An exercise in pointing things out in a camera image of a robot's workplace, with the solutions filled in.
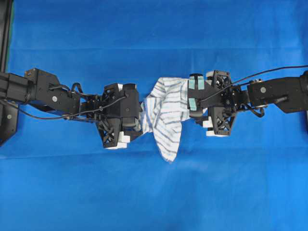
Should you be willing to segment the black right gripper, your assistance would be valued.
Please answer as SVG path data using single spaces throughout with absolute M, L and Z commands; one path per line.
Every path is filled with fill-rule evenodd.
M 206 81 L 214 90 L 222 92 L 207 100 L 210 105 L 207 107 L 208 119 L 204 121 L 202 117 L 196 118 L 196 124 L 207 128 L 208 137 L 227 137 L 231 134 L 236 113 L 232 94 L 225 89 L 231 84 L 231 78 L 228 72 L 213 70 L 207 72 Z

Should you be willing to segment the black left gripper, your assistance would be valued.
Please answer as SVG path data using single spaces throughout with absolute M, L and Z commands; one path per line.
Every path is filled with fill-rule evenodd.
M 107 106 L 99 114 L 99 122 L 96 123 L 101 137 L 103 148 L 117 150 L 127 148 L 130 141 L 143 135 L 143 131 L 130 129 L 128 135 L 122 130 L 122 118 L 120 117 L 120 106 L 117 99 L 128 96 L 126 90 L 131 89 L 131 84 L 111 84 L 104 87 L 101 100 Z

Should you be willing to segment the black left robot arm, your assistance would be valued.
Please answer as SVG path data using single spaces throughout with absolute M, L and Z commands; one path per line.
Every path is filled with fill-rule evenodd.
M 17 132 L 20 105 L 49 114 L 52 120 L 64 119 L 94 123 L 107 149 L 126 148 L 142 135 L 138 120 L 142 112 L 135 84 L 111 84 L 103 94 L 85 94 L 79 83 L 71 88 L 57 76 L 36 68 L 24 76 L 0 74 L 0 143 Z

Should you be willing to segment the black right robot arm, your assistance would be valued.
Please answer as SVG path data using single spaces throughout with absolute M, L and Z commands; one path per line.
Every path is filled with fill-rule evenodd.
M 214 70 L 205 76 L 191 74 L 188 80 L 190 117 L 207 129 L 207 136 L 227 137 L 239 112 L 252 112 L 263 117 L 269 104 L 284 113 L 308 109 L 308 73 L 244 83 L 232 82 L 229 72 Z

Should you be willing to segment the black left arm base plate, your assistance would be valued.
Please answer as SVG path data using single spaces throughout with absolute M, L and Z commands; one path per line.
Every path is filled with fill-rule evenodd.
M 0 104 L 0 145 L 7 142 L 16 132 L 18 123 L 18 110 Z

